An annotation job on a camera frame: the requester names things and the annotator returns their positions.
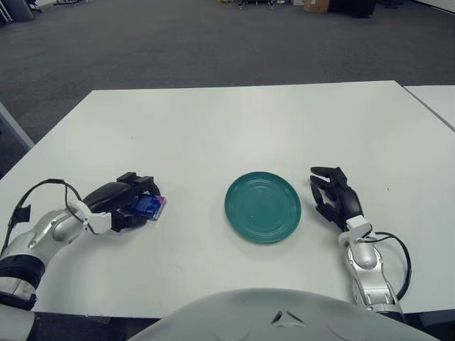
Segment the gray carpet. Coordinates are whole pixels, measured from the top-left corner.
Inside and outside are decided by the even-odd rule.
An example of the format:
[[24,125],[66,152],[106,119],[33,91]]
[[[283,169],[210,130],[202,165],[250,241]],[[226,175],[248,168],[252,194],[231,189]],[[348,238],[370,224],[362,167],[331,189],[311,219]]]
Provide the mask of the gray carpet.
[[[0,28],[0,100],[39,141],[93,89],[455,84],[454,19],[414,2],[369,19],[215,0],[50,7]],[[0,130],[5,173],[23,150]]]

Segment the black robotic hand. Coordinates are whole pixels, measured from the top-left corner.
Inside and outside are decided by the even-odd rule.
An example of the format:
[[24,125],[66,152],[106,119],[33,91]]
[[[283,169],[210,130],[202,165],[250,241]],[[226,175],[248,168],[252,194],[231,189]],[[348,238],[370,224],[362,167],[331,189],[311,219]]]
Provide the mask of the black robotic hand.
[[[340,167],[311,167],[311,172],[329,179],[327,182],[310,175],[316,209],[329,222],[335,222],[342,231],[346,231],[346,220],[363,215],[357,193],[348,186],[348,179]],[[323,201],[319,189],[325,191],[327,198],[334,202],[335,207]]]

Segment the cardboard box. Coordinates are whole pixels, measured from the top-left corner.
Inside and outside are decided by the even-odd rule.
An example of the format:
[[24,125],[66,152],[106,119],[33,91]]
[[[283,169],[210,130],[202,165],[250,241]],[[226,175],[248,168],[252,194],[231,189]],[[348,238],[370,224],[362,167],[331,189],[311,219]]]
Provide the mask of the cardboard box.
[[330,0],[304,0],[306,12],[327,12]]

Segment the green plate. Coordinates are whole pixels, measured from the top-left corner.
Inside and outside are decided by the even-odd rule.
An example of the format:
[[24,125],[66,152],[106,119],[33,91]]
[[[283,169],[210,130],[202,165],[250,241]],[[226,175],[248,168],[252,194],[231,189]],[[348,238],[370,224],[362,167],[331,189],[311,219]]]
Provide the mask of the green plate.
[[278,175],[242,175],[227,190],[225,212],[230,224],[245,238],[273,243],[288,237],[301,215],[299,196]]

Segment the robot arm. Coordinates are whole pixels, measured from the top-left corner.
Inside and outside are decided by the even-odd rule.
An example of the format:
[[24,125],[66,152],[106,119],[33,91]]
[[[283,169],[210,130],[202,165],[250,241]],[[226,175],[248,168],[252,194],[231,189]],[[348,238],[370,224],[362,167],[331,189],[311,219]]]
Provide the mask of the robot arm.
[[[353,277],[353,296],[357,305],[382,315],[405,321],[397,295],[384,276],[384,261],[376,247],[378,239],[373,226],[364,218],[357,193],[348,186],[347,177],[337,168],[313,167],[311,172],[328,178],[329,182],[311,175],[311,191],[316,201],[316,209],[329,222],[335,222],[342,233],[338,243],[346,248],[345,262]],[[335,202],[335,207],[323,201],[319,189],[325,191],[327,198]],[[378,234],[395,236],[385,232]],[[408,274],[401,298],[407,290],[410,280],[410,258],[404,244],[398,239],[405,251],[408,263]]]
[[[50,260],[65,245],[72,243],[82,231],[102,234],[113,229],[138,227],[147,218],[128,215],[122,209],[137,195],[149,192],[158,195],[152,177],[126,173],[116,182],[108,183],[89,194],[84,200],[67,202],[66,209],[45,214],[30,231],[15,238],[0,255],[0,304],[30,310],[36,302],[36,289]],[[30,207],[16,208],[17,212]]]

